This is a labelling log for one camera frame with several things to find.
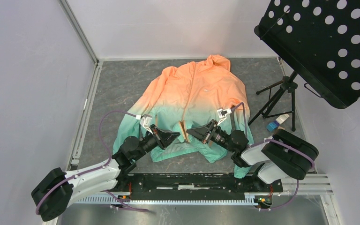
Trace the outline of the orange and teal gradient jacket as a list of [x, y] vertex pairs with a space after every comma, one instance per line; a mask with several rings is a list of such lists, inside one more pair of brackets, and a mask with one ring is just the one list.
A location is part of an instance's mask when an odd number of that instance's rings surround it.
[[223, 131], [241, 130], [250, 143], [254, 139], [248, 125], [250, 110], [244, 83], [230, 71], [230, 61], [211, 55], [200, 62], [163, 69], [142, 96], [129, 109], [120, 123], [113, 151], [117, 152], [129, 136], [139, 135], [136, 115], [148, 114], [160, 129], [179, 132], [179, 137], [166, 149], [154, 148], [150, 157], [159, 162], [198, 152], [214, 163], [227, 155], [227, 150], [213, 142], [206, 144], [186, 133], [187, 129], [218, 120], [218, 109], [236, 110], [220, 124]]

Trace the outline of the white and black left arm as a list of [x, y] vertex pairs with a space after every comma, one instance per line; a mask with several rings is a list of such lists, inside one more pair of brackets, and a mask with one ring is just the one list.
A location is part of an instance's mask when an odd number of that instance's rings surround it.
[[125, 190], [127, 175], [136, 167], [136, 161], [156, 147], [167, 148], [178, 136], [179, 132], [151, 125], [145, 137], [125, 138], [119, 150], [101, 163], [72, 171], [52, 169], [31, 192], [36, 214], [44, 222], [50, 221], [89, 195], [113, 188]]

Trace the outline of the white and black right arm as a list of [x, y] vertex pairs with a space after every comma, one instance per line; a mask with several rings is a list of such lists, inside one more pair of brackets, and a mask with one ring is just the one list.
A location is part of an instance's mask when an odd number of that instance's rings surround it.
[[252, 178], [252, 186], [257, 191], [264, 191], [274, 181], [287, 176], [303, 180], [315, 167], [319, 155], [315, 146], [283, 129], [252, 145], [243, 131], [235, 129], [228, 134], [215, 120], [186, 132], [203, 144], [213, 142], [231, 152], [232, 161], [240, 168], [260, 164], [257, 175]]

